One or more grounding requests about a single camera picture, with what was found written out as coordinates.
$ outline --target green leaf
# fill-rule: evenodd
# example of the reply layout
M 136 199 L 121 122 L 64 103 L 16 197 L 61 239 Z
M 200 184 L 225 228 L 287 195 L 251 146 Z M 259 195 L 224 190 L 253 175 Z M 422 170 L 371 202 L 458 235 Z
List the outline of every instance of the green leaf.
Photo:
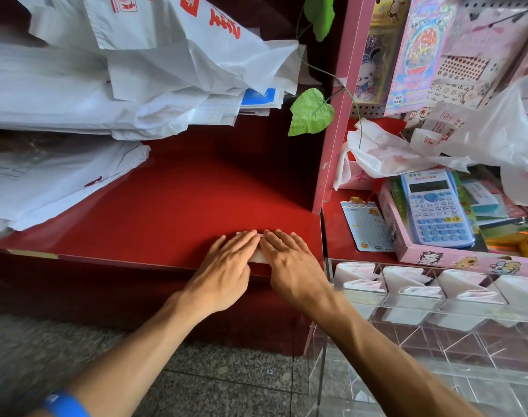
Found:
M 303 133 L 319 133 L 334 120 L 334 108 L 324 101 L 316 88 L 305 90 L 291 105 L 291 126 L 288 136 Z
M 322 42 L 334 21 L 334 0 L 306 0 L 304 12 L 307 20 L 312 23 L 316 41 Z

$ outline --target person's right hand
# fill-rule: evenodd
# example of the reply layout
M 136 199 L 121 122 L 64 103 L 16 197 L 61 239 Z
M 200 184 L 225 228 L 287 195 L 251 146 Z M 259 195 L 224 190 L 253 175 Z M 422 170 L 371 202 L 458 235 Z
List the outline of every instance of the person's right hand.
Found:
M 295 233 L 264 231 L 260 240 L 264 257 L 272 267 L 271 285 L 284 300 L 307 315 L 332 289 L 309 247 Z

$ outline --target blue round calculator button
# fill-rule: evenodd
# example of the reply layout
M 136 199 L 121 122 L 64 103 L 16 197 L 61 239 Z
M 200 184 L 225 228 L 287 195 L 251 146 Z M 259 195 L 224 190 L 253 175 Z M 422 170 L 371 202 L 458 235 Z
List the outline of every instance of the blue round calculator button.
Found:
M 438 195 L 436 193 L 427 193 L 424 198 L 429 202 L 435 202 L 438 200 Z

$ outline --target hand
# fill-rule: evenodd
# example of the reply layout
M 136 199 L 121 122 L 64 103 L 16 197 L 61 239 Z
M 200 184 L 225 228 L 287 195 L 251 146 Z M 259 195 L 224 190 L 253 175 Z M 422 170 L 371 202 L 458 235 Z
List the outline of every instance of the hand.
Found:
M 332 290 L 309 247 L 294 232 L 264 231 L 260 240 L 264 257 L 272 266 L 272 288 L 284 300 L 309 316 L 313 305 Z
M 181 293 L 187 304 L 202 313 L 202 319 L 231 307 L 247 290 L 251 273 L 247 262 L 259 240 L 256 230 L 244 231 L 225 244 L 225 236 L 221 236 L 210 247 Z

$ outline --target blue wristband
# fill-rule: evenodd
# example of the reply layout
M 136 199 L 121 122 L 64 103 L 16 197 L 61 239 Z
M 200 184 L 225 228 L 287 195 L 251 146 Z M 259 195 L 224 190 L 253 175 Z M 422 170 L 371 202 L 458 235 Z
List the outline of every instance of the blue wristband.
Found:
M 48 396 L 43 407 L 54 417 L 90 417 L 80 402 L 65 391 L 58 391 Z

